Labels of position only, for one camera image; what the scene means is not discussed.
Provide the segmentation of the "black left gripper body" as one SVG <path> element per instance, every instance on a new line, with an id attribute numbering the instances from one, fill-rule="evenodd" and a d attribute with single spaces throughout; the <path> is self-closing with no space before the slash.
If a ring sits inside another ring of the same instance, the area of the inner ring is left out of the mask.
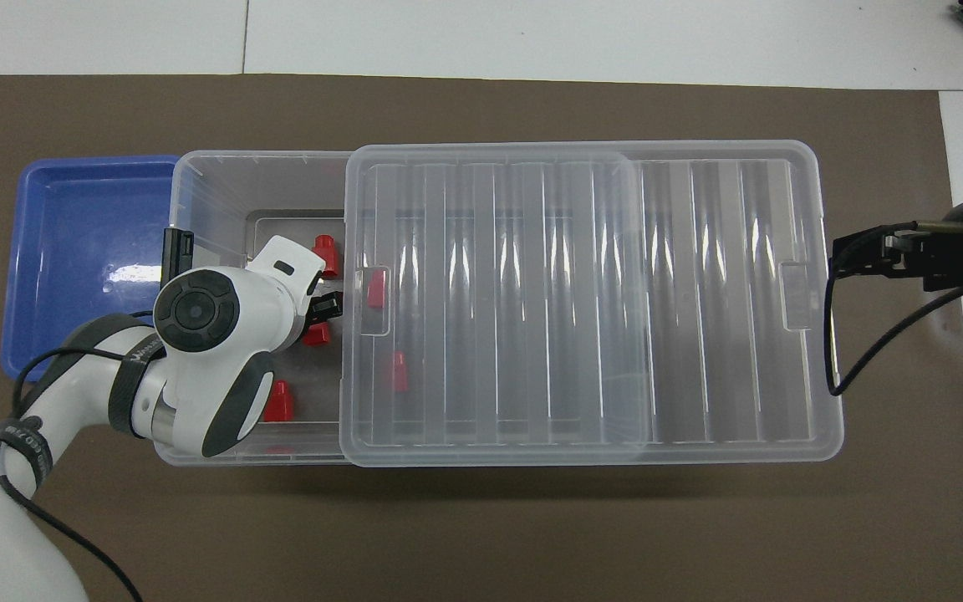
<path id="1" fill-rule="evenodd" d="M 311 298 L 306 313 L 307 324 L 324 324 L 344 315 L 344 291 L 329 291 Z"/>

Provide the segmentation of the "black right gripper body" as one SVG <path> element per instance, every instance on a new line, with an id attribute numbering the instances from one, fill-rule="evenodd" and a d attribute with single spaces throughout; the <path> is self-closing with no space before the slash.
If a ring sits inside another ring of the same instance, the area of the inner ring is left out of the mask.
<path id="1" fill-rule="evenodd" d="M 963 233 L 917 233 L 913 241 L 907 267 L 922 279 L 924 291 L 963 287 Z"/>

